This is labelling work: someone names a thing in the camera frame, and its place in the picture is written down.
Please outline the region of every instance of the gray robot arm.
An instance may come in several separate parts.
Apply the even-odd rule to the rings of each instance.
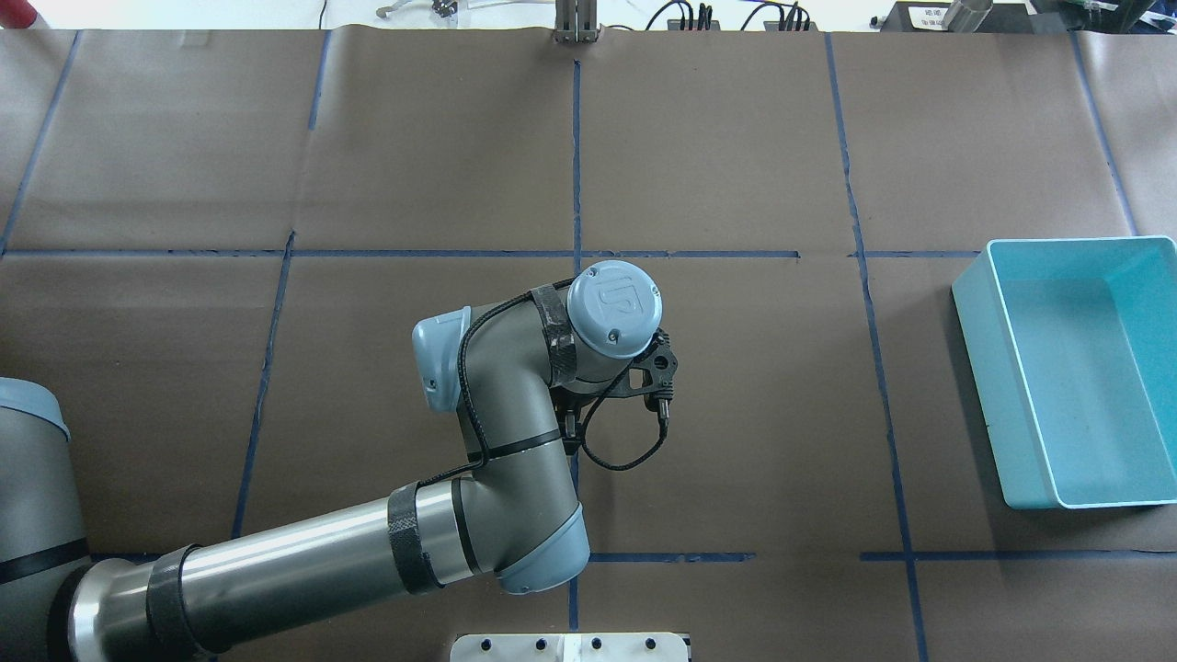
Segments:
[[[414,330],[426,398],[457,413],[468,465],[153,564],[79,569],[58,591],[66,609],[49,620],[51,643],[64,637],[80,662],[194,660],[479,574],[513,594],[578,575],[588,542],[565,454],[576,413],[558,423],[553,393],[583,403],[623,380],[630,389],[619,376],[657,344],[661,302],[649,276],[620,262],[563,285]]]

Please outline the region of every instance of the blue plastic bin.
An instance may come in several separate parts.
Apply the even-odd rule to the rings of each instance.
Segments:
[[[1177,503],[1177,245],[995,240],[952,284],[1012,508]]]

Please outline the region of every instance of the metal bracket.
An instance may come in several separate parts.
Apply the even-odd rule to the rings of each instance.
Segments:
[[[556,0],[556,40],[597,41],[597,0]]]
[[[630,372],[641,375],[641,385],[630,384]],[[661,419],[670,417],[670,400],[674,398],[674,372],[678,370],[678,358],[670,349],[670,336],[658,329],[650,345],[633,358],[625,369],[625,375],[610,389],[605,397],[632,398],[644,396],[646,409],[657,412]],[[580,410],[596,400],[600,393],[572,392],[565,388],[552,390],[552,404],[556,406],[556,419],[560,424],[564,437],[564,450],[568,455],[577,452],[584,438]]]
[[[691,638],[673,633],[464,635],[450,662],[690,662]]]

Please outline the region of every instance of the black cable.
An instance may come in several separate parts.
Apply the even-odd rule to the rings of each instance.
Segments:
[[[694,22],[694,7],[692,7],[690,2],[687,2],[686,0],[670,0],[670,2],[666,2],[665,5],[658,8],[658,11],[654,12],[654,15],[650,16],[650,22],[646,24],[646,29],[650,29],[654,25],[654,21],[658,20],[658,16],[661,15],[661,13],[669,9],[672,5],[678,5],[679,12],[684,12],[683,7],[686,7],[685,13],[690,16],[690,22],[692,24]],[[679,22],[679,29],[685,28],[686,22],[687,18],[684,16]]]
[[[572,284],[574,279],[568,278],[566,280],[560,280],[559,283],[553,283],[552,286],[557,290],[563,290]],[[466,378],[466,347],[470,346],[471,338],[474,333],[483,327],[484,324],[491,320],[494,316],[506,312],[512,307],[531,299],[531,292],[524,292],[518,297],[507,299],[501,304],[492,307],[491,310],[484,312],[470,325],[470,329],[461,336],[461,343],[458,345],[458,386],[461,392],[461,404],[466,409],[466,418],[470,421],[470,428],[474,431],[474,437],[478,439],[479,458],[476,462],[463,464],[461,466],[454,466],[448,471],[443,471],[432,478],[421,481],[420,486],[432,485],[434,483],[440,483],[448,478],[453,478],[459,474],[465,474],[466,471],[473,471],[476,469],[481,469],[491,461],[491,448],[486,441],[486,430],[483,429],[483,419],[478,416],[474,410],[474,402],[470,397],[470,382]]]
[[[763,9],[763,8],[765,8],[765,7],[776,7],[777,11],[780,12],[780,24],[784,25],[784,22],[785,22],[785,6],[784,5],[780,5],[778,2],[760,2],[759,5],[756,6],[754,9],[752,9],[752,13],[747,15],[747,19],[744,20],[744,25],[739,26],[739,31],[744,32],[744,28],[747,27],[747,24],[752,22],[752,18],[756,16],[756,14],[759,13],[759,11]]]
[[[645,462],[645,461],[650,459],[651,457],[653,457],[653,455],[656,452],[658,452],[658,449],[660,449],[661,445],[664,443],[666,443],[666,433],[669,431],[670,431],[670,424],[669,424],[669,422],[665,418],[659,418],[658,419],[658,441],[654,442],[654,445],[650,446],[650,450],[647,450],[646,452],[641,454],[640,457],[638,457],[637,459],[633,459],[631,462],[626,462],[625,464],[611,464],[610,462],[606,462],[606,461],[597,457],[597,455],[592,450],[588,449],[588,444],[586,444],[583,441],[580,442],[580,448],[585,449],[585,455],[588,456],[588,459],[593,461],[594,464],[597,464],[598,466],[600,466],[603,469],[609,469],[610,471],[629,471],[630,469],[633,469],[634,466],[637,466],[637,465],[641,464],[643,462]]]
[[[746,28],[749,26],[749,24],[752,22],[752,18],[756,16],[757,12],[759,12],[760,9],[763,9],[765,7],[776,7],[777,11],[780,13],[780,18],[777,21],[777,29],[779,32],[785,32],[785,31],[802,32],[802,29],[803,29],[802,21],[803,20],[805,21],[804,22],[804,31],[806,31],[806,32],[809,31],[810,14],[809,14],[809,11],[805,9],[804,7],[802,7],[799,2],[792,2],[792,4],[786,5],[784,2],[773,2],[773,1],[770,1],[770,0],[764,0],[763,2],[760,2],[759,5],[757,5],[754,9],[752,9],[751,14],[747,15],[747,19],[744,21],[744,25],[742,25],[740,28],[739,28],[740,32],[743,32],[744,28]],[[786,7],[789,8],[789,16],[787,18],[785,16],[785,8]]]
[[[597,399],[593,400],[592,405],[588,408],[588,411],[585,413],[585,419],[580,423],[580,435],[577,438],[577,442],[579,442],[580,448],[584,449],[585,455],[588,456],[588,459],[593,461],[593,463],[597,466],[600,466],[601,469],[609,469],[610,471],[629,471],[630,469],[633,469],[634,466],[650,459],[651,457],[653,457],[656,452],[658,452],[658,449],[660,449],[661,445],[666,442],[666,435],[670,431],[670,422],[659,416],[658,441],[654,442],[654,445],[650,446],[650,449],[646,450],[646,452],[641,454],[637,459],[626,462],[625,464],[613,464],[606,459],[601,459],[597,454],[592,451],[592,449],[588,448],[588,441],[587,441],[588,423],[592,422],[593,415],[597,413],[597,409],[600,408],[600,404],[603,402],[605,402],[605,398],[607,398],[609,395],[613,392],[613,389],[616,389],[617,385],[621,383],[621,379],[629,378],[630,368],[632,365],[633,362],[631,360],[630,364],[625,366],[625,370],[623,370],[617,377],[614,377],[613,380],[610,382],[609,386],[606,386],[605,390],[601,391],[599,396],[597,396]]]

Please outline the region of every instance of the robotic arm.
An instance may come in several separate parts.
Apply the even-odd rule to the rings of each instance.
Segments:
[[[191,545],[153,564],[107,560],[89,567],[74,556],[72,571],[68,563],[26,567],[36,571],[20,578],[25,585],[36,575],[55,577],[38,584],[49,593],[32,600],[27,589],[11,590],[19,582],[0,583],[0,607],[7,617],[31,601],[52,601],[47,615],[29,611],[32,624],[24,628],[32,636],[39,630],[48,650],[29,647],[29,631],[14,634],[24,640],[13,647],[0,643],[36,649],[41,658],[64,651],[79,662],[195,660],[479,574],[494,572],[511,594],[559,585],[588,561],[566,449],[584,446],[587,422],[606,397],[645,396],[658,413],[658,444],[665,438],[677,362],[660,319],[661,297],[650,277],[611,260],[497,305],[423,320],[413,345],[426,400],[435,411],[457,413],[468,464],[387,498],[207,548]],[[643,373],[643,386],[630,385],[631,370]],[[39,423],[53,419],[32,413]],[[0,417],[4,445],[48,443],[45,433],[13,437],[6,421]],[[46,423],[41,432],[51,430]],[[46,457],[49,464],[68,462],[64,452]],[[61,494],[77,509],[68,465],[64,476],[68,484],[60,476],[41,481],[39,490],[60,489],[32,499],[48,510],[27,508],[28,498],[20,509],[0,501],[6,538],[29,530],[21,525],[28,517],[60,512]]]

